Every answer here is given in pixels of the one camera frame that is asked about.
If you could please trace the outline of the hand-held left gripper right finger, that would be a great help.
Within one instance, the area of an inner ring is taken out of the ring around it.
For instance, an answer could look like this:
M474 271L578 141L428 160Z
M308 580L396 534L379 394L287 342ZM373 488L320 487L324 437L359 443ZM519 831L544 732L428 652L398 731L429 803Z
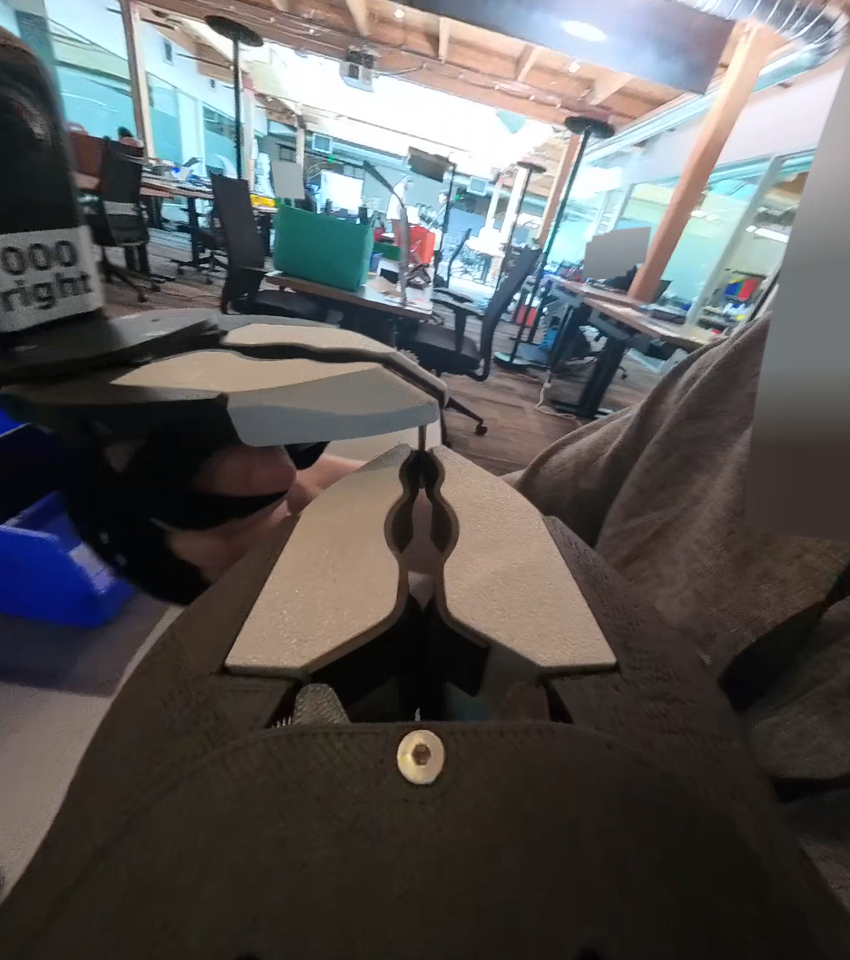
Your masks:
M502 478L430 450L439 608L453 627L536 673L612 669L615 654L543 515Z

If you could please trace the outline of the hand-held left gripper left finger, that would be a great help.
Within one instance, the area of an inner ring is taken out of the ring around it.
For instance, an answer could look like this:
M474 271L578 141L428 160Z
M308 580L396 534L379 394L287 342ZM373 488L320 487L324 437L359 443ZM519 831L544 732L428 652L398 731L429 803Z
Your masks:
M225 660L229 672L314 676L397 620L416 452L396 444L302 510Z

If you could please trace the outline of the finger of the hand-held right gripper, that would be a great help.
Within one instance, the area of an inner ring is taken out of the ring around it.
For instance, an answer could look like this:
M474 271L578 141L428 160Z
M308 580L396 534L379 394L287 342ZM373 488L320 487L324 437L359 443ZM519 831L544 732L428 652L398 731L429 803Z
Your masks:
M444 381L409 355L353 330L325 323L289 323L279 318L241 325L225 333L221 347L254 359L307 359L322 364L366 363L383 367L435 399L445 409L450 392Z
M174 400L225 400L239 440L258 448L427 428L441 399L373 361L255 359L226 350L167 358L119 376L119 388Z

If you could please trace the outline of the blue divided plastic bin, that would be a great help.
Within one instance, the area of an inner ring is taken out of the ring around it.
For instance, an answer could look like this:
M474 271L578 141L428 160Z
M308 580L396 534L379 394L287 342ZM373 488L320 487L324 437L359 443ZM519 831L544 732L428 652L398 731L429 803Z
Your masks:
M0 411L0 435L23 424ZM76 533L60 488L0 524L0 615L77 628L116 619L137 591Z

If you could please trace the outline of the person's right hand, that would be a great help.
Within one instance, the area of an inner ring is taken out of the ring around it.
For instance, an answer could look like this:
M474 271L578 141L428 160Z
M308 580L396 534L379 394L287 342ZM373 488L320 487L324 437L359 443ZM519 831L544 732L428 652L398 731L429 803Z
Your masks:
M215 582L272 530L296 517L314 499L363 462L323 454L311 467L297 471L285 450L235 447L216 454L195 479L197 489L227 498L280 498L248 517L233 519L206 531L173 531L171 551L195 567L207 583Z

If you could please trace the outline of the wooden top desk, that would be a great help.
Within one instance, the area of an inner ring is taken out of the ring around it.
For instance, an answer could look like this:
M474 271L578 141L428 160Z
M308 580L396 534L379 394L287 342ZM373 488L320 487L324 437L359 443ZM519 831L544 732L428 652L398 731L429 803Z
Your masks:
M376 273L370 273L354 292L276 270L266 272L264 280L281 291L301 294L339 313L343 329L391 347L409 341L420 324L433 320L429 287L424 291L403 290Z
M603 338L601 349L590 357L588 377L576 401L550 400L549 387L542 388L540 400L547 402L556 416L590 422L610 415L610 409L603 406L604 398L629 351L642 351L659 342L677 352L692 354L726 338L723 333L715 333L692 322L679 325L656 318L653 315L655 304L643 305L620 292L604 291L593 284L555 275L550 281L551 290L569 296L573 304L556 336L546 382L550 383L561 367L561 344L567 330L588 326Z

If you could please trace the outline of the green fabric bin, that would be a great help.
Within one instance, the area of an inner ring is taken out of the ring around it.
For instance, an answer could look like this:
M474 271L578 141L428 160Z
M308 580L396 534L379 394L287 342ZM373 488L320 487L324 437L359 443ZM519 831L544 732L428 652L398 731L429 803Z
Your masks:
M276 208L273 224L277 272L349 293L364 286L374 245L370 224L289 205Z

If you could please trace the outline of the black office chair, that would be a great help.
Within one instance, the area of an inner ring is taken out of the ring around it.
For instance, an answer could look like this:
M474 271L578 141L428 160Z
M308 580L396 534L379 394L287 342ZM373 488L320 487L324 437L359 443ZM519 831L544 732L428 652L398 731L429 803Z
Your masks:
M534 246L519 250L510 271L499 282L484 307L458 300L447 291L432 295L431 303L454 317L451 329L434 321L419 320L396 335L398 346L410 353L427 372L486 381L491 372L494 334L515 296L536 268L541 250Z
M102 150L96 199L86 205L86 220L100 253L100 274L120 282L147 303L148 291L160 292L165 279L151 270L149 227L142 206L142 163L126 145L106 139Z
M324 309L304 295L264 286L266 254L246 181L212 174L211 183L228 255L221 313L322 321Z

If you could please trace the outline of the red basket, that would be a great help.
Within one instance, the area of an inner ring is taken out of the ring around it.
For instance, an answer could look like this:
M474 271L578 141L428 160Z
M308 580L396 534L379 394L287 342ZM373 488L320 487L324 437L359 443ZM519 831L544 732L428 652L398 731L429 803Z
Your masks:
M402 223L400 220L391 221L393 228L394 254L391 256L396 262L402 256ZM436 234L429 228L418 223L407 225L407 259L413 266L429 266L433 260Z

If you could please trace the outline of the ceiling projector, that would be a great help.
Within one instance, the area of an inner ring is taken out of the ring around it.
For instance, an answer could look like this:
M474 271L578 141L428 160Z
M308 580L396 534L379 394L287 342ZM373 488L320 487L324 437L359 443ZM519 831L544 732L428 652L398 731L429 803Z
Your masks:
M377 54L363 47L350 47L339 64L339 76L351 89L371 93L378 75Z

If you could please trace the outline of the shelf of coloured bins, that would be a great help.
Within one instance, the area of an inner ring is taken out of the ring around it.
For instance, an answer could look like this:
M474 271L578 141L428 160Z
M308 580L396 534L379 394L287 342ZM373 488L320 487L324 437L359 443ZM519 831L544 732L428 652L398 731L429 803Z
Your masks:
M763 274L731 270L708 295L701 308L698 324L707 329L728 330L744 322L753 310L767 277Z

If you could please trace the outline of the wooden post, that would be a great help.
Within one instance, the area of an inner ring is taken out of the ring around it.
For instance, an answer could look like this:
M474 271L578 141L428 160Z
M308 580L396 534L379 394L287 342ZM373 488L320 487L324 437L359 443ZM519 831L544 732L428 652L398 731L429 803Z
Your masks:
M743 33L720 82L716 98L699 127L694 146L658 227L650 239L646 259L637 270L628 295L652 302L659 280L691 218L719 156L750 98L758 76L777 49L778 36L755 19L745 22Z

